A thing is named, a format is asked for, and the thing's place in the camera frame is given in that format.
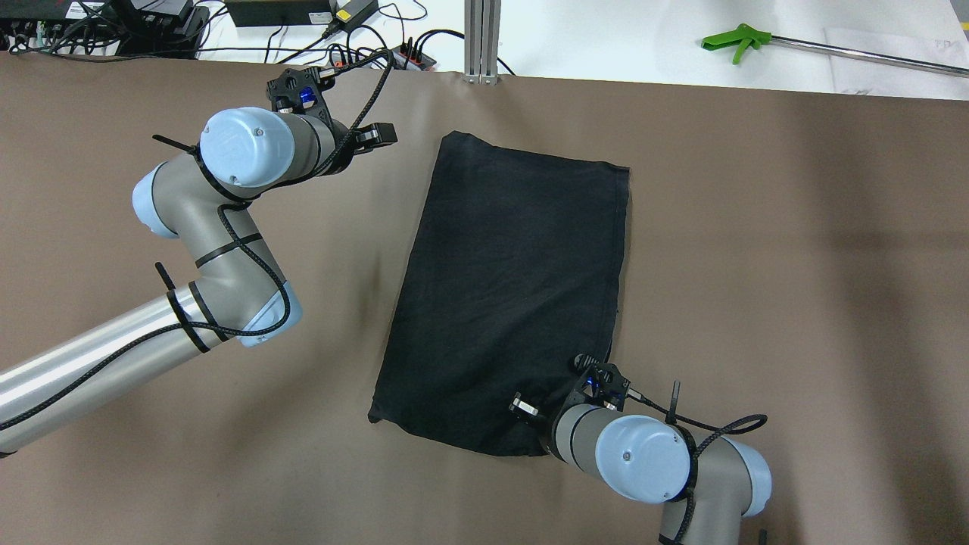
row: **electrical cable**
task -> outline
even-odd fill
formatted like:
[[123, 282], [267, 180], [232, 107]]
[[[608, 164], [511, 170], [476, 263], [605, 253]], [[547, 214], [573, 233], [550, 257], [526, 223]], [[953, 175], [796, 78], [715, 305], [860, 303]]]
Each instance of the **electrical cable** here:
[[275, 38], [277, 34], [283, 31], [283, 26], [285, 25], [282, 25], [282, 24], [279, 25], [279, 28], [276, 29], [275, 32], [270, 34], [269, 38], [266, 40], [266, 56], [263, 58], [263, 64], [266, 64], [267, 62], [269, 62], [269, 48], [272, 47], [272, 39]]
[[[464, 39], [464, 34], [456, 30], [451, 30], [450, 28], [435, 28], [433, 30], [428, 30], [427, 32], [424, 32], [418, 36], [418, 39], [414, 42], [414, 47], [418, 50], [418, 59], [423, 57], [423, 47], [427, 44], [427, 40], [431, 36], [435, 36], [437, 34], [447, 34], [448, 36], [454, 36], [456, 38], [460, 38], [461, 40]], [[497, 59], [498, 63], [505, 67], [505, 70], [507, 70], [509, 74], [512, 76], [517, 76], [515, 71], [513, 71], [511, 67], [508, 66], [508, 63], [502, 60], [501, 57], [497, 57]]]
[[[670, 414], [670, 412], [664, 406], [662, 406], [659, 403], [656, 403], [656, 402], [650, 400], [649, 398], [647, 398], [646, 396], [644, 396], [643, 394], [641, 394], [639, 392], [636, 392], [635, 390], [631, 390], [630, 393], [629, 393], [629, 395], [628, 395], [628, 397], [629, 397], [630, 400], [638, 401], [638, 402], [640, 402], [640, 403], [642, 403], [642, 404], [644, 404], [644, 405], [646, 405], [648, 407], [654, 408], [654, 409], [662, 412], [663, 414]], [[752, 432], [752, 431], [756, 430], [757, 428], [759, 428], [759, 427], [761, 427], [761, 426], [763, 426], [764, 424], [767, 423], [767, 417], [765, 415], [758, 415], [758, 416], [763, 416], [764, 418], [763, 419], [760, 419], [760, 418], [755, 419], [754, 424], [752, 424], [751, 426], [748, 426], [746, 428], [741, 428], [739, 430], [736, 430], [734, 428], [730, 428], [730, 430], [727, 431], [726, 433], [729, 434], [729, 435], [741, 435], [741, 434], [748, 433], [748, 432]], [[698, 420], [694, 420], [692, 418], [687, 418], [685, 416], [680, 416], [678, 414], [676, 415], [676, 420], [681, 420], [681, 421], [683, 421], [683, 422], [685, 422], [685, 423], [687, 423], [687, 424], [689, 424], [691, 426], [695, 426], [697, 428], [700, 428], [701, 430], [707, 430], [708, 432], [717, 433], [720, 430], [723, 430], [723, 428], [717, 428], [716, 426], [710, 426], [709, 424], [704, 424], [703, 422], [700, 422]]]
[[327, 62], [325, 63], [325, 66], [328, 65], [328, 64], [331, 65], [333, 63], [333, 49], [332, 48], [333, 48], [334, 45], [336, 45], [336, 44], [330, 44], [329, 46], [327, 46], [323, 50], [323, 52], [326, 53], [327, 56], [323, 56], [323, 57], [320, 57], [320, 58], [313, 59], [311, 61], [307, 61], [304, 64], [312, 65], [312, 64], [316, 64], [318, 62], [323, 62], [324, 60], [326, 60]]
[[[329, 167], [329, 164], [332, 162], [332, 160], [343, 151], [343, 148], [349, 142], [350, 137], [355, 134], [355, 131], [359, 128], [359, 125], [363, 121], [363, 118], [366, 117], [367, 113], [370, 111], [374, 103], [377, 101], [377, 97], [380, 95], [381, 90], [383, 90], [384, 83], [387, 81], [387, 77], [391, 73], [392, 54], [389, 50], [381, 51], [381, 53], [386, 54], [389, 64], [385, 68], [384, 73], [381, 75], [380, 79], [377, 81], [377, 84], [374, 86], [374, 90], [373, 90], [373, 93], [370, 95], [370, 98], [363, 106], [363, 109], [360, 110], [360, 113], [357, 116], [357, 118], [351, 124], [347, 134], [344, 135], [344, 137], [340, 140], [340, 143], [334, 147], [333, 152], [327, 157], [327, 159], [320, 165], [319, 168], [314, 169], [313, 173], [310, 173], [310, 176], [305, 176], [304, 178], [301, 178], [299, 181], [303, 181], [305, 179], [318, 176], [319, 174], [322, 174], [323, 172], [326, 171], [326, 169]], [[50, 52], [47, 52], [47, 54], [56, 55], [56, 53], [50, 53]], [[362, 60], [351, 63], [346, 67], [337, 69], [335, 71], [334, 76], [338, 76], [340, 74], [343, 74], [344, 72], [348, 72], [350, 70], [354, 70], [355, 68], [365, 66], [379, 57], [380, 57], [380, 54], [369, 55]], [[284, 182], [283, 184], [277, 184], [272, 188], [280, 187], [284, 184], [292, 185], [291, 183]], [[80, 386], [81, 384], [89, 380], [92, 376], [100, 372], [107, 365], [117, 360], [119, 357], [124, 355], [132, 348], [138, 346], [139, 344], [142, 344], [143, 342], [149, 339], [155, 338], [159, 335], [163, 335], [165, 333], [169, 333], [179, 329], [185, 330], [187, 328], [191, 328], [191, 329], [210, 330], [213, 332], [222, 333], [224, 335], [235, 336], [235, 337], [255, 337], [255, 336], [261, 336], [261, 335], [272, 333], [277, 329], [281, 328], [283, 324], [285, 324], [289, 320], [290, 313], [292, 310], [289, 294], [286, 293], [286, 287], [283, 283], [283, 280], [279, 277], [278, 274], [276, 274], [276, 272], [272, 269], [272, 267], [263, 258], [259, 256], [259, 254], [257, 254], [252, 248], [249, 247], [247, 242], [243, 241], [239, 237], [239, 235], [235, 232], [235, 228], [232, 226], [232, 223], [229, 221], [229, 218], [226, 216], [226, 210], [242, 211], [247, 209], [251, 204], [252, 203], [250, 201], [240, 205], [222, 205], [216, 209], [216, 213], [219, 216], [219, 221], [222, 223], [223, 228], [225, 228], [226, 232], [233, 240], [233, 243], [235, 244], [235, 246], [238, 247], [243, 253], [245, 253], [246, 256], [248, 256], [251, 260], [253, 260], [256, 263], [256, 265], [258, 265], [264, 272], [266, 272], [266, 274], [269, 276], [272, 282], [276, 285], [276, 289], [278, 290], [279, 294], [282, 296], [282, 301], [283, 301], [283, 314], [282, 316], [280, 316], [279, 320], [276, 323], [274, 323], [269, 327], [266, 327], [257, 331], [243, 331], [243, 330], [238, 330], [234, 328], [227, 328], [225, 326], [219, 326], [216, 324], [209, 324], [208, 322], [185, 322], [184, 324], [176, 323], [176, 324], [170, 324], [169, 326], [165, 326], [162, 328], [158, 328], [152, 332], [149, 332], [147, 334], [142, 335], [141, 337], [138, 337], [132, 340], [131, 342], [125, 344], [121, 348], [118, 348], [117, 350], [109, 354], [104, 360], [99, 362], [96, 366], [89, 369], [82, 376], [75, 379], [71, 384], [62, 388], [60, 391], [58, 391], [50, 398], [47, 398], [46, 400], [38, 403], [37, 405], [17, 414], [17, 416], [14, 416], [3, 422], [0, 422], [0, 432], [37, 415], [41, 411], [45, 410], [46, 408], [50, 407], [57, 401], [61, 400], [62, 398], [64, 398], [65, 396], [73, 392], [78, 386]]]
[[297, 58], [298, 56], [300, 56], [300, 55], [302, 55], [302, 54], [304, 54], [306, 52], [309, 52], [309, 51], [313, 50], [314, 47], [318, 46], [322, 41], [326, 40], [330, 36], [336, 34], [337, 31], [339, 31], [339, 30], [340, 30], [340, 19], [334, 19], [334, 20], [332, 20], [327, 25], [327, 28], [323, 31], [323, 33], [320, 34], [320, 37], [318, 39], [316, 39], [316, 41], [314, 41], [309, 46], [306, 46], [305, 48], [296, 49], [296, 52], [295, 53], [289, 55], [288, 57], [286, 57], [283, 60], [277, 62], [276, 64], [286, 63], [288, 61], [291, 61], [291, 60]]
[[[389, 18], [391, 18], [391, 19], [400, 19], [400, 20], [421, 20], [421, 19], [423, 19], [423, 18], [425, 18], [425, 17], [427, 16], [427, 7], [425, 7], [425, 6], [424, 6], [424, 4], [422, 4], [421, 2], [418, 2], [418, 0], [412, 0], [412, 1], [413, 1], [413, 2], [415, 3], [415, 4], [417, 4], [418, 6], [420, 6], [420, 7], [421, 7], [421, 9], [423, 10], [423, 14], [421, 14], [420, 16], [416, 16], [416, 17], [405, 17], [405, 16], [402, 16], [402, 15], [400, 14], [400, 9], [399, 9], [399, 8], [397, 8], [397, 4], [396, 4], [395, 2], [390, 2], [389, 4], [385, 4], [385, 5], [383, 5], [383, 6], [381, 6], [381, 7], [379, 7], [379, 8], [377, 9], [377, 11], [378, 11], [378, 12], [380, 12], [380, 15], [382, 15], [382, 16], [385, 16], [385, 17], [389, 17]], [[384, 13], [384, 8], [389, 8], [389, 7], [391, 7], [391, 6], [393, 6], [393, 8], [394, 8], [394, 10], [395, 10], [395, 11], [397, 12], [397, 16], [392, 16], [392, 15], [390, 15], [390, 14], [386, 14], [386, 13]]]
[[[205, 2], [221, 2], [222, 0], [204, 0], [204, 1]], [[198, 35], [198, 33], [203, 32], [203, 31], [205, 32], [205, 34], [202, 36], [202, 39], [199, 40], [199, 45], [198, 45], [197, 48], [199, 48], [199, 49], [204, 48], [205, 47], [205, 43], [208, 42], [208, 38], [211, 37], [211, 35], [212, 35], [212, 21], [215, 20], [218, 17], [226, 16], [228, 14], [229, 14], [229, 9], [226, 8], [226, 7], [223, 7], [219, 11], [215, 12], [215, 15], [209, 17], [208, 20], [202, 26], [199, 27], [199, 30], [196, 32], [196, 35]]]
[[[366, 46], [357, 48], [357, 53], [359, 53], [360, 56], [371, 55], [371, 54], [379, 53], [380, 51], [381, 51], [380, 49], [368, 48]], [[374, 60], [371, 62], [371, 64], [373, 64], [375, 67], [380, 69], [383, 69], [385, 66], [387, 66], [387, 63], [382, 62], [380, 60]]]
[[384, 37], [381, 36], [379, 32], [377, 32], [376, 30], [374, 30], [372, 26], [369, 26], [369, 25], [366, 25], [366, 24], [362, 24], [362, 25], [358, 26], [357, 28], [355, 28], [355, 29], [353, 29], [353, 30], [351, 30], [350, 32], [347, 33], [347, 49], [350, 48], [350, 37], [353, 36], [354, 32], [360, 30], [361, 28], [365, 28], [365, 29], [369, 30], [370, 32], [372, 32], [373, 35], [377, 37], [377, 40], [380, 40], [380, 45], [383, 46], [384, 49], [390, 49], [390, 48], [387, 47], [387, 42], [384, 41]]

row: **table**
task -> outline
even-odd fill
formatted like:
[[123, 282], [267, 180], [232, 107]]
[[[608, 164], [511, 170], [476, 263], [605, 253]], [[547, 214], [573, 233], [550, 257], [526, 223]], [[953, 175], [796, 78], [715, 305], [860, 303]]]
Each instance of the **table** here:
[[[259, 64], [0, 57], [0, 368], [196, 271], [131, 212]], [[355, 114], [377, 79], [341, 76]], [[37, 89], [51, 91], [37, 100]], [[679, 412], [764, 412], [775, 489], [742, 543], [969, 542], [969, 111], [951, 101], [397, 72], [400, 142], [252, 207], [300, 324], [237, 341], [0, 461], [4, 543], [648, 543], [660, 509], [552, 459], [366, 420], [437, 143], [631, 168], [611, 360]], [[65, 130], [66, 123], [70, 130]]]
[[[209, 7], [218, 6], [212, 0], [204, 1]], [[404, 16], [421, 13], [409, 0], [396, 3]], [[424, 4], [427, 17], [405, 23], [408, 37], [432, 28], [463, 31], [462, 2], [428, 0]], [[730, 30], [741, 22], [815, 42], [824, 42], [824, 29], [836, 26], [967, 44], [947, 0], [616, 0], [598, 4], [506, 0], [502, 3], [499, 56], [520, 76], [529, 77], [833, 92], [831, 64], [825, 55], [768, 47], [748, 53], [740, 66], [734, 66], [730, 63], [731, 51], [710, 52], [699, 47], [702, 37]], [[377, 15], [370, 24], [390, 46], [399, 42], [399, 21]], [[227, 16], [212, 26], [207, 44], [213, 47], [264, 48], [266, 38], [277, 28], [237, 29]], [[319, 37], [321, 30], [293, 26], [273, 43], [301, 48]], [[344, 35], [334, 39], [342, 42]], [[351, 44], [375, 47], [379, 42], [359, 30]], [[436, 36], [426, 51], [440, 62], [439, 70], [463, 71], [463, 45], [458, 39]], [[301, 59], [320, 56], [307, 54]], [[201, 53], [200, 58], [262, 62], [264, 53], [214, 51]], [[908, 96], [931, 95], [913, 92]]]

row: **brown paper surface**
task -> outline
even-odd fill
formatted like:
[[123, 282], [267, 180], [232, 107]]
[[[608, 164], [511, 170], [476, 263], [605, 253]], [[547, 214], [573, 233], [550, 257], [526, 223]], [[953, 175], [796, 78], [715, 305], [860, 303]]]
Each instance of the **brown paper surface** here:
[[[194, 277], [131, 189], [279, 67], [0, 57], [0, 369]], [[376, 72], [326, 98], [349, 122]], [[650, 543], [661, 509], [552, 458], [494, 459], [366, 412], [440, 139], [632, 169], [612, 360], [747, 435], [774, 475], [741, 543], [969, 542], [963, 103], [394, 73], [400, 142], [251, 211], [305, 314], [0, 461], [0, 543]]]

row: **blue light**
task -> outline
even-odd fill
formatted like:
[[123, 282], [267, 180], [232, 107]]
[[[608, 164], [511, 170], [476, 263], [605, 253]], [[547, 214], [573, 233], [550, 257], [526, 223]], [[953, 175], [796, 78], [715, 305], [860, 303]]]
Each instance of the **blue light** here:
[[299, 100], [303, 104], [316, 103], [316, 95], [313, 94], [313, 89], [310, 87], [303, 87], [299, 92]]

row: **electronic device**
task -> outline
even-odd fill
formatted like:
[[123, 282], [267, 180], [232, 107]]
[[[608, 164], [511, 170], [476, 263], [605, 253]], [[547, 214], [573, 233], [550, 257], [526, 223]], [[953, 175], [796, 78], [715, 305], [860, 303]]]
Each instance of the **electronic device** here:
[[329, 24], [336, 0], [226, 0], [237, 27]]
[[195, 58], [209, 9], [191, 0], [0, 0], [0, 35], [26, 47], [100, 47], [120, 55]]

